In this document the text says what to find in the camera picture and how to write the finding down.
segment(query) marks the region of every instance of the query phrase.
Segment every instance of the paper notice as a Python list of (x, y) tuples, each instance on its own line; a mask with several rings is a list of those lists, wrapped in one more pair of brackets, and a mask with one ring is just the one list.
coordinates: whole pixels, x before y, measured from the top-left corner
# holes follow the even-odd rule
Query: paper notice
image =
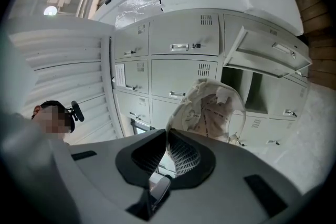
[(124, 64), (115, 65), (115, 75), (117, 86), (126, 87)]

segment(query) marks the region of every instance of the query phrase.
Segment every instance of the white cabinet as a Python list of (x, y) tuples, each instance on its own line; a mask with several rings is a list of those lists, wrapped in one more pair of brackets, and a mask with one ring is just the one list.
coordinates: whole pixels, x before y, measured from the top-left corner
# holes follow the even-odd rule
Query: white cabinet
[(178, 104), (164, 102), (152, 99), (153, 104), (153, 120), (152, 126), (157, 129), (164, 129), (168, 123), (170, 116), (173, 114)]
[(118, 62), (125, 68), (126, 87), (117, 87), (129, 91), (148, 94), (148, 61)]
[(120, 113), (132, 119), (149, 124), (149, 98), (120, 92), (117, 93)]
[(284, 144), (286, 139), (292, 132), (292, 128), (295, 125), (295, 121), (289, 120), (268, 120), (268, 130), (263, 133), (263, 140), (268, 144)]
[(310, 65), (299, 39), (262, 23), (225, 15), (224, 65), (282, 78)]
[(115, 32), (115, 59), (148, 55), (149, 23), (136, 23)]
[[(233, 135), (239, 131), (239, 128), (243, 122), (242, 115), (233, 114), (229, 122), (229, 135)], [(240, 142), (245, 146), (264, 146), (263, 134), (268, 129), (268, 119), (256, 118), (247, 116), (243, 131), (240, 135)]]
[(183, 10), (155, 17), (150, 29), (150, 53), (218, 56), (218, 14)]
[(182, 99), (197, 79), (215, 79), (216, 70), (216, 62), (152, 60), (152, 95)]
[(307, 98), (308, 89), (289, 79), (263, 76), (260, 94), (269, 115), (298, 117)]
[[(230, 136), (239, 131), (242, 122), (242, 115), (232, 115), (229, 122)], [(240, 135), (240, 142), (247, 148), (284, 144), (295, 123), (293, 120), (275, 120), (247, 116), (244, 129)]]

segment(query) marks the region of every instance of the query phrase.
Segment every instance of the white cloth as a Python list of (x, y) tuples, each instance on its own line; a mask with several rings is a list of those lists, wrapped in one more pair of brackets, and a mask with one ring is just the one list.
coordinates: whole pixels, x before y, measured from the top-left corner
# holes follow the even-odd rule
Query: white cloth
[(212, 79), (198, 79), (181, 100), (166, 126), (229, 142), (228, 124), (235, 110), (243, 112), (243, 123), (236, 134), (239, 140), (246, 112), (242, 99), (232, 87)]

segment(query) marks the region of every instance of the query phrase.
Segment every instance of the gray machine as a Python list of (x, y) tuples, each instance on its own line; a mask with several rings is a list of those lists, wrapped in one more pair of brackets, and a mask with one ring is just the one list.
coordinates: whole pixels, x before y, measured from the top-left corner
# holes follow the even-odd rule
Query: gray machine
[[(68, 146), (23, 118), (3, 114), (0, 121), (9, 174), (52, 222), (278, 223), (302, 205), (293, 184), (258, 157), (204, 136), (152, 130)], [(150, 190), (167, 148), (176, 177)]]

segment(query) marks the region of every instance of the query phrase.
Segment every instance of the locker vent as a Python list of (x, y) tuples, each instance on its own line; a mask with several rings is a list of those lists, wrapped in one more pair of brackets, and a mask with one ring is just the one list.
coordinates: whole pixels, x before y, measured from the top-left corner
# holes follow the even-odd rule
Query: locker vent
[(292, 123), (292, 122), (288, 123), (288, 125), (287, 125), (287, 128), (286, 128), (286, 129), (290, 129), (290, 128), (292, 127), (292, 125), (293, 125), (293, 123)]
[(304, 96), (304, 94), (305, 94), (305, 93), (304, 93), (304, 92), (305, 92), (305, 90), (306, 90), (305, 88), (302, 88), (302, 89), (301, 89), (301, 92), (300, 92), (300, 97), (303, 97), (303, 96)]
[(139, 105), (146, 106), (146, 99), (145, 98), (139, 98)]
[(138, 62), (138, 72), (144, 72), (145, 71), (145, 63)]
[(275, 30), (273, 30), (271, 28), (269, 29), (269, 32), (274, 36), (278, 36), (278, 32), (276, 32)]
[(198, 65), (198, 75), (201, 77), (209, 77), (210, 65), (200, 63)]
[(252, 128), (258, 128), (261, 123), (261, 120), (254, 120), (252, 124)]
[(139, 25), (138, 27), (138, 35), (145, 33), (145, 25)]
[(201, 25), (212, 25), (212, 16), (201, 15)]

